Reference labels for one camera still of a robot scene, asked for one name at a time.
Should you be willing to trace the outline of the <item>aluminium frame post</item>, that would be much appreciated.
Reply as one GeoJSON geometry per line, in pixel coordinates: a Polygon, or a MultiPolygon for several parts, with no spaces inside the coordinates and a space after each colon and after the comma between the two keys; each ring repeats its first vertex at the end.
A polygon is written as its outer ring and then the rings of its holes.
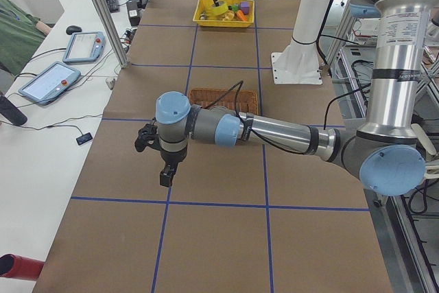
{"type": "Polygon", "coordinates": [[[121,40],[117,33],[110,11],[106,5],[106,1],[105,0],[91,0],[91,1],[102,22],[102,25],[104,26],[107,39],[110,42],[110,45],[116,55],[119,65],[122,69],[124,69],[128,64],[128,58],[126,52],[124,51],[121,45],[121,40]]]}

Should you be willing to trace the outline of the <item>black computer mouse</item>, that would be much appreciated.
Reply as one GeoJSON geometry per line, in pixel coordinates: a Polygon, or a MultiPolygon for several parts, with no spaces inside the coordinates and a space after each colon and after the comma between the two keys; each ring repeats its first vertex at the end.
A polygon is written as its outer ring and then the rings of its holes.
{"type": "Polygon", "coordinates": [[[66,28],[67,35],[72,35],[74,33],[79,33],[79,32],[82,32],[82,28],[77,25],[70,25],[66,28]]]}

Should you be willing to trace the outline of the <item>orange toy carrot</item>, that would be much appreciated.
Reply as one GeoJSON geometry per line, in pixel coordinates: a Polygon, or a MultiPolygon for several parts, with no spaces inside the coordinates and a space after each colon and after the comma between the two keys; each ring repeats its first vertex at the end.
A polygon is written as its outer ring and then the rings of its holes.
{"type": "Polygon", "coordinates": [[[240,21],[243,21],[243,22],[247,22],[248,21],[247,16],[241,10],[236,11],[235,16],[240,21]]]}

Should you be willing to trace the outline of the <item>far teach pendant tablet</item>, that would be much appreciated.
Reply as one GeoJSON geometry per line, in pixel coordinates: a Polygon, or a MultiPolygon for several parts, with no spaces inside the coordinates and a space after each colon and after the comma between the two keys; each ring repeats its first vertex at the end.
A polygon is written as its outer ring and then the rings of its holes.
{"type": "Polygon", "coordinates": [[[95,62],[101,56],[105,42],[102,32],[72,33],[62,61],[69,65],[95,62]]]}

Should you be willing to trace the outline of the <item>yellow plastic basket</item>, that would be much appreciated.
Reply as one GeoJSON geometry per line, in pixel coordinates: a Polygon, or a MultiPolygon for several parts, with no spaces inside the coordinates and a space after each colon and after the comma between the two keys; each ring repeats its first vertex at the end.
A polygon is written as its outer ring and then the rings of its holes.
{"type": "Polygon", "coordinates": [[[198,0],[193,22],[204,27],[247,28],[254,23],[253,0],[198,0]]]}

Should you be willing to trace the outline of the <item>yellow tape roll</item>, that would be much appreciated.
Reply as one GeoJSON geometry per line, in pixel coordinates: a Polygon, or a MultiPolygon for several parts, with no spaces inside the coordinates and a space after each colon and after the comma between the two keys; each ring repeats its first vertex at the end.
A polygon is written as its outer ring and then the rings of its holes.
{"type": "Polygon", "coordinates": [[[228,4],[224,1],[219,1],[219,5],[209,5],[206,7],[206,16],[208,20],[219,20],[219,16],[228,11],[228,4]]]}

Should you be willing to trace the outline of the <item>brown wicker basket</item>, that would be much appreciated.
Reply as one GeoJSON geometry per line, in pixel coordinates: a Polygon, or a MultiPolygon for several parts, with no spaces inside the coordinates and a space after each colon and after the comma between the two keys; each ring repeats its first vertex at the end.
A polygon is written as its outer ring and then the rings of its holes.
{"type": "MultiPolygon", "coordinates": [[[[223,106],[235,109],[236,91],[225,89],[196,88],[189,91],[189,101],[203,108],[223,106]]],[[[243,113],[260,114],[259,98],[255,91],[240,91],[237,96],[237,110],[243,113]]]]}

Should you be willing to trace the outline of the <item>person in green shirt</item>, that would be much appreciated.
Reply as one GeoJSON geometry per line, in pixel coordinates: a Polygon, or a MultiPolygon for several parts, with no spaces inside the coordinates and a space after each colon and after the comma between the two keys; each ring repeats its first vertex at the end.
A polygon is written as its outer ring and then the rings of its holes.
{"type": "Polygon", "coordinates": [[[1,68],[18,75],[52,28],[10,0],[1,0],[1,68]]]}

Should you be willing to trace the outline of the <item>teach pendant tablet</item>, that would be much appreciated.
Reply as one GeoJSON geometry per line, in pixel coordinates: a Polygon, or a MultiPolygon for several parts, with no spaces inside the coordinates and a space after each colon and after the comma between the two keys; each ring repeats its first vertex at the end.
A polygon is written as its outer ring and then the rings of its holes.
{"type": "Polygon", "coordinates": [[[38,105],[55,101],[80,77],[80,71],[63,62],[55,62],[23,85],[19,94],[38,105]]]}
{"type": "Polygon", "coordinates": [[[95,62],[101,56],[105,42],[102,32],[72,33],[62,61],[69,65],[95,62]]]}

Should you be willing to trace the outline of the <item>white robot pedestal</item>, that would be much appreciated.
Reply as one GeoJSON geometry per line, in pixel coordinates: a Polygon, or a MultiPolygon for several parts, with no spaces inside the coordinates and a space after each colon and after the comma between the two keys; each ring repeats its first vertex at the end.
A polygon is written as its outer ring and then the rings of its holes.
{"type": "Polygon", "coordinates": [[[331,0],[300,0],[291,42],[271,54],[275,84],[320,85],[317,40],[331,0]]]}

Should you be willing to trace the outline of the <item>red cylinder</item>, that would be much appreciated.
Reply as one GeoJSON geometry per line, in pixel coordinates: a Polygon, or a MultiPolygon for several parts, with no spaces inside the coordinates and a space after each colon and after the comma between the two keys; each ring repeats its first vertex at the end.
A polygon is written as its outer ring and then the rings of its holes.
{"type": "Polygon", "coordinates": [[[1,277],[37,281],[45,262],[20,255],[1,256],[1,277]]]}

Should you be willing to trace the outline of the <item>toy croissant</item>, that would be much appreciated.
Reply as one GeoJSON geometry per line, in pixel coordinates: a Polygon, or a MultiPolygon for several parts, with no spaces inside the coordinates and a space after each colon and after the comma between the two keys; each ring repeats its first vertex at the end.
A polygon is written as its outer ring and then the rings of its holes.
{"type": "Polygon", "coordinates": [[[222,15],[223,21],[233,21],[235,19],[235,13],[233,11],[227,11],[222,15]]]}

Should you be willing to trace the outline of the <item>small black usb device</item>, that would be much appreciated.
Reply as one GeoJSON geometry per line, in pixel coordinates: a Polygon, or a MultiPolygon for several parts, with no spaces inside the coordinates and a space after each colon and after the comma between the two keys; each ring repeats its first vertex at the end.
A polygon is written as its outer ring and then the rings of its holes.
{"type": "Polygon", "coordinates": [[[76,143],[78,145],[84,145],[85,143],[92,141],[93,140],[93,136],[90,132],[84,133],[82,135],[80,135],[79,137],[77,137],[76,139],[76,143]]]}

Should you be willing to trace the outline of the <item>near teach pendant tablet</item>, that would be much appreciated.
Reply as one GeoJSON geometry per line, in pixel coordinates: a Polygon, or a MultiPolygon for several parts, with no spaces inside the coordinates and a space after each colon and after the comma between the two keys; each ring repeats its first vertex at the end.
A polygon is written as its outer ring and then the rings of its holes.
{"type": "Polygon", "coordinates": [[[38,105],[55,101],[80,77],[80,71],[63,62],[55,62],[23,85],[19,94],[38,105]]]}

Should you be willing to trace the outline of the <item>purple foam block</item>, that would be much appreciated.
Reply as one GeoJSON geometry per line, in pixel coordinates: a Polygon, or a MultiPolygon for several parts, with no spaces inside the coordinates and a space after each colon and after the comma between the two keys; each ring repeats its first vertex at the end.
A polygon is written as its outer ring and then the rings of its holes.
{"type": "Polygon", "coordinates": [[[242,2],[239,4],[239,9],[240,9],[245,15],[249,15],[249,13],[250,13],[250,9],[251,9],[250,3],[249,3],[248,1],[242,1],[242,2]]]}

